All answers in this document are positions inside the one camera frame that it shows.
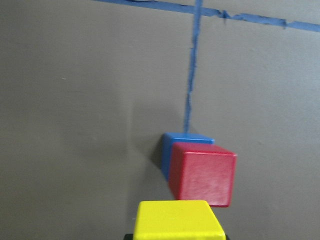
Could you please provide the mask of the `yellow cube block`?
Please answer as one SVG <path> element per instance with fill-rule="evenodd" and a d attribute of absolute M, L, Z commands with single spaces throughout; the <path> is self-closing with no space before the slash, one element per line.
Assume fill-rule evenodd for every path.
<path fill-rule="evenodd" d="M 153 200 L 138 205 L 134 240 L 225 240 L 205 200 Z"/>

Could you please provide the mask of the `red cube block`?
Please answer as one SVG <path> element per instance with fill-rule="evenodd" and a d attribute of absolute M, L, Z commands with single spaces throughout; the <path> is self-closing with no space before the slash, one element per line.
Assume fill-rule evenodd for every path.
<path fill-rule="evenodd" d="M 227 208 L 232 201 L 237 154 L 216 144 L 176 142 L 168 186 L 176 200 L 204 200 Z"/>

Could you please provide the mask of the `blue cube block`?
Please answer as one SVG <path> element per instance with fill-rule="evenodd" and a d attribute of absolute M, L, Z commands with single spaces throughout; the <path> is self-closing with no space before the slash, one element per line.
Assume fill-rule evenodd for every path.
<path fill-rule="evenodd" d="M 165 132 L 162 135 L 160 169 L 166 181 L 169 179 L 172 147 L 174 143 L 215 144 L 215 140 L 197 133 Z"/>

